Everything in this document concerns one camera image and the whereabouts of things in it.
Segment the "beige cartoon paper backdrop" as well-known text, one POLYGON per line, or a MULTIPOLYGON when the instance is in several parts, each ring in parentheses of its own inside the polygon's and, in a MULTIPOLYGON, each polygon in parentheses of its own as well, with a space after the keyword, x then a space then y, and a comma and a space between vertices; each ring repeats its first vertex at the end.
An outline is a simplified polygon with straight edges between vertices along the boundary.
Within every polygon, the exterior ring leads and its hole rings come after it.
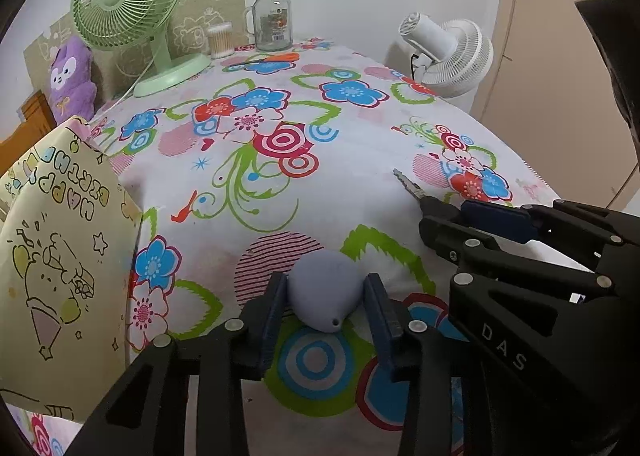
MULTIPOLYGON (((167 27, 167 44, 170 55, 178 57, 194 52, 209 52, 207 30, 211 26, 230 22, 235 46, 247 42, 243 31, 245 0, 179 0, 167 27)), ((65 14, 50 28, 41 33, 24 50, 27 72, 34 90, 49 92, 50 66, 58 49, 75 33, 71 14, 65 14)), ((98 86, 97 102, 120 95, 147 71, 155 69, 149 65, 152 52, 149 44, 120 48, 114 52, 93 53, 92 81, 98 86)))

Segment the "wooden bed headboard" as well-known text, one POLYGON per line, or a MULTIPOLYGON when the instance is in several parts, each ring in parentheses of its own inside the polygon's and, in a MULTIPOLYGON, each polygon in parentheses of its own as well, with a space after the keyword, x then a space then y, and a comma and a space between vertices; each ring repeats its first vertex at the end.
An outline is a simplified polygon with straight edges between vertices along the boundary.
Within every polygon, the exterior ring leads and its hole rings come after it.
POLYGON ((1 142, 0 174, 6 173, 18 158, 56 127, 46 96, 37 90, 21 107, 24 121, 1 142))

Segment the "beige wooden door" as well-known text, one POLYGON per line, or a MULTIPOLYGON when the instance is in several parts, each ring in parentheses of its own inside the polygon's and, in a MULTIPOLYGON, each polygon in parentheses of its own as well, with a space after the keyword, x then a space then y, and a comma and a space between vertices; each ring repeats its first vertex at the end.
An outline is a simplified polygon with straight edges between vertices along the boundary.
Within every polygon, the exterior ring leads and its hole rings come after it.
POLYGON ((564 199, 629 211, 639 168, 578 0, 500 0, 472 116, 564 199))

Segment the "yellow fabric storage box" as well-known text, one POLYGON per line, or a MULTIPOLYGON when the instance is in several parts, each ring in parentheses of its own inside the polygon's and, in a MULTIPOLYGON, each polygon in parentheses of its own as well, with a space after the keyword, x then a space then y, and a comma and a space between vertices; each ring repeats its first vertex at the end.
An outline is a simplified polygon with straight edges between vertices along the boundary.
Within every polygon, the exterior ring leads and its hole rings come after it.
POLYGON ((72 118, 1 177, 1 396, 85 421, 126 368, 141 211, 72 118))

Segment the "black needle nose pliers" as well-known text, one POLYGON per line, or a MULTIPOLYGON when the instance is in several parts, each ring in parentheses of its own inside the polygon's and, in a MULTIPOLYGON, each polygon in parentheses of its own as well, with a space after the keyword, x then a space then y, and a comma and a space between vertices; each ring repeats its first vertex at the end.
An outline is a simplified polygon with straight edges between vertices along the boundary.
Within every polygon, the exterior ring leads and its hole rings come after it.
POLYGON ((393 169, 393 174, 404 186, 405 190, 416 199, 421 209, 424 219, 440 220, 442 222, 457 225, 468 225, 468 220, 463 216, 460 209, 450 203, 443 202, 438 198, 427 194, 417 183, 405 176, 398 169, 393 169))

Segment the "floral tablecloth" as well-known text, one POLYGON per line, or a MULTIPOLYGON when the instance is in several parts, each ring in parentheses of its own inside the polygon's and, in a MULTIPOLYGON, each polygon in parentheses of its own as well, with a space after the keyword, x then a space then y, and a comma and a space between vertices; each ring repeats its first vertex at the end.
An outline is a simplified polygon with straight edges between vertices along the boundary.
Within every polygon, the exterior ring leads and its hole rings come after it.
MULTIPOLYGON (((273 273, 322 249, 378 274, 390 298, 426 293, 447 304, 454 267, 424 246, 419 205, 393 169, 453 205, 556 197, 462 110, 319 40, 282 54, 238 52, 82 121, 141 211, 126 368, 160 335, 201 337, 239 316, 273 273)), ((68 454, 88 419, 8 405, 38 455, 68 454)))

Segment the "glass mason jar mug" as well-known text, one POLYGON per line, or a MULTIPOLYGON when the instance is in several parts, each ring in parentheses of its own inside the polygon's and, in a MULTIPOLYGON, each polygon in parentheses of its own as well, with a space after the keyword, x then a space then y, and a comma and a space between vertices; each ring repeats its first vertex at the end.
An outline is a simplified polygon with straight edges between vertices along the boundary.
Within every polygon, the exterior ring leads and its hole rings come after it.
POLYGON ((280 52, 293 45, 290 0, 254 0, 245 9, 243 23, 261 52, 280 52))

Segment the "purple plush toy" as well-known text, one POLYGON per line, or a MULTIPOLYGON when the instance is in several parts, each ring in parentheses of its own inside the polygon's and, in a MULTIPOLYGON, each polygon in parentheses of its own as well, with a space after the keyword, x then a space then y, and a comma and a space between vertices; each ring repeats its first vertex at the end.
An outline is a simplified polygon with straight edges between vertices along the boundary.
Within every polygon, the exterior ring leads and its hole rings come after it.
POLYGON ((56 124, 74 116, 92 119, 98 89, 91 80, 91 69, 90 48, 72 34, 58 50, 50 69, 49 104, 56 124))

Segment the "cotton swab container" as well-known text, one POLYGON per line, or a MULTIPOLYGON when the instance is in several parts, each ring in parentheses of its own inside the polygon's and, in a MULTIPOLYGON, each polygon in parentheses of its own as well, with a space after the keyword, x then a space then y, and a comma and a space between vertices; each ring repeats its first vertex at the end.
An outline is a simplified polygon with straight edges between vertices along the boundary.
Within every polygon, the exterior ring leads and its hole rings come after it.
POLYGON ((209 55, 214 59, 231 56, 234 53, 231 22, 217 23, 206 30, 209 55))

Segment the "white floor fan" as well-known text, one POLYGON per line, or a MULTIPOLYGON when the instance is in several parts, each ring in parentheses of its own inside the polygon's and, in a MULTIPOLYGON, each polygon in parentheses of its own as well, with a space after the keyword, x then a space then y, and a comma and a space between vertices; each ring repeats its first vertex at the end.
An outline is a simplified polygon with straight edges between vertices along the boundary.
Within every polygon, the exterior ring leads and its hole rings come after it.
POLYGON ((469 19, 438 24, 412 12, 401 23, 399 35, 410 45, 411 78, 443 98, 456 98, 480 85, 494 61, 494 46, 469 19))

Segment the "green desk fan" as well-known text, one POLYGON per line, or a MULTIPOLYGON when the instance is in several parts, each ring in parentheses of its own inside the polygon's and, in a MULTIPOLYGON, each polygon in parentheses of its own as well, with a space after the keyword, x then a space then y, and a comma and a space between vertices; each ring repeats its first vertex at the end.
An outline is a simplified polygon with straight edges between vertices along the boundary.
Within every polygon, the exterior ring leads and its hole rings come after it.
POLYGON ((149 44, 153 73, 143 71, 131 86, 137 98, 168 90, 203 72, 210 59, 201 54, 172 58, 168 22, 179 0, 71 0, 75 29, 89 47, 102 52, 149 44))

